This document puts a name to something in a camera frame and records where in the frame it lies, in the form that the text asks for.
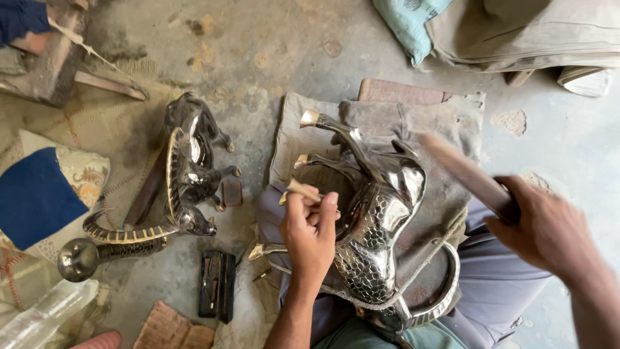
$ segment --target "wooden stick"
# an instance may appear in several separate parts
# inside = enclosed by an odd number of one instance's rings
[[[297,182],[295,179],[291,179],[288,182],[288,185],[286,186],[286,188],[290,191],[292,191],[293,193],[297,193],[297,194],[301,194],[305,197],[307,197],[308,199],[316,202],[317,204],[321,203],[321,199],[323,198],[324,195],[321,194],[314,194],[311,191],[309,191],[308,189],[306,189],[303,184]]]
[[[519,222],[521,209],[510,193],[473,161],[436,136],[422,134],[418,136],[418,140],[441,166],[497,214],[497,217],[511,224]]]
[[[297,194],[301,194],[305,197],[307,197],[308,199],[316,202],[317,204],[321,203],[321,200],[323,199],[324,195],[323,194],[314,194],[310,191],[308,191],[303,184],[297,182],[295,179],[291,178],[291,180],[289,180],[288,185],[286,186],[286,188],[289,191],[292,191],[293,193],[297,193]],[[280,202],[278,203],[279,205],[283,205],[286,202],[286,192],[284,194],[282,194],[282,197],[280,198]]]
[[[131,86],[127,86],[116,81],[99,78],[98,76],[90,75],[89,73],[85,73],[83,71],[78,71],[76,73],[75,81],[77,83],[91,85],[97,88],[106,89],[108,91],[121,93],[129,97],[139,99],[140,101],[144,101],[146,99],[144,93],[138,91],[135,88],[132,88]]]

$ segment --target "gray pants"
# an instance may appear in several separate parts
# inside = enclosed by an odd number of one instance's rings
[[[278,202],[284,185],[268,186],[260,196],[256,219],[262,242],[282,243],[279,225],[286,207]],[[456,307],[439,321],[448,327],[469,349],[490,348],[511,334],[511,325],[534,300],[551,274],[535,268],[502,245],[482,222],[493,213],[474,200],[466,219],[466,235],[459,248],[463,297]],[[288,255],[270,257],[292,269]],[[280,306],[290,281],[288,274],[273,271],[280,280]],[[321,293],[312,312],[311,345],[318,343],[338,326],[355,316],[353,306],[337,296]]]

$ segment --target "plastic bottle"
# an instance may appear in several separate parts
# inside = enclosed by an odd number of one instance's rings
[[[19,314],[0,330],[1,349],[38,349],[58,327],[90,303],[99,282],[60,281],[38,303]]]

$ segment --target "reflective metal surface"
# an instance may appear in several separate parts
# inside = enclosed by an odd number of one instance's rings
[[[211,111],[200,99],[185,93],[166,108],[164,119],[169,134],[166,158],[167,220],[143,230],[112,230],[97,224],[103,212],[95,212],[83,224],[88,236],[107,243],[146,242],[173,233],[213,236],[217,228],[195,206],[211,199],[219,211],[224,207],[215,196],[222,178],[240,176],[241,169],[214,168],[212,142],[221,138],[229,152],[234,150],[230,137],[217,126]]]
[[[426,175],[418,156],[398,140],[392,141],[394,152],[375,150],[362,140],[357,128],[314,111],[302,116],[300,127],[335,132],[332,143],[341,144],[343,152],[339,160],[318,154],[301,155],[295,168],[326,166],[347,178],[356,189],[336,228],[334,266],[342,277],[342,290],[369,304],[384,303],[397,292],[394,245],[417,213],[424,195]],[[385,310],[365,312],[393,342],[404,329],[434,319],[450,304],[458,280],[458,257],[451,246],[444,249],[453,268],[448,287],[429,309],[410,312],[401,296]],[[253,257],[284,251],[281,244],[266,244],[257,246]]]
[[[372,312],[369,321],[377,326],[390,341],[396,342],[399,335],[409,327],[426,324],[445,314],[452,302],[452,298],[458,287],[458,279],[461,271],[459,256],[449,243],[442,245],[443,251],[448,256],[450,272],[447,276],[446,287],[442,290],[437,300],[424,308],[411,310],[403,297],[385,310]]]
[[[90,278],[101,263],[152,255],[166,246],[166,238],[130,244],[95,245],[88,238],[76,238],[66,243],[58,254],[58,271],[72,283]]]
[[[300,165],[324,165],[354,185],[359,185],[358,180],[363,184],[340,219],[334,265],[355,297],[371,304],[385,302],[396,291],[392,248],[420,207],[424,170],[417,154],[398,140],[392,141],[395,152],[378,152],[362,141],[358,129],[314,111],[301,118],[300,127],[309,126],[335,132],[346,142],[356,163],[326,161],[309,154]]]
[[[254,249],[250,252],[248,259],[252,261],[261,256],[287,252],[288,250],[286,249],[286,245],[283,243],[257,243]]]

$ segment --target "floral patterned cloth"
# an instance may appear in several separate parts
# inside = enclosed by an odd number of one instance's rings
[[[0,158],[0,175],[22,158],[46,147],[56,148],[56,157],[58,158],[58,165],[62,174],[80,200],[90,210],[57,233],[39,241],[24,251],[29,255],[45,258],[55,264],[58,250],[67,241],[86,236],[82,230],[82,222],[91,213],[99,196],[101,196],[102,189],[110,172],[110,160],[94,153],[69,149],[45,137],[26,130],[20,130],[19,136],[11,145],[9,151]],[[0,247],[19,251],[1,230]]]

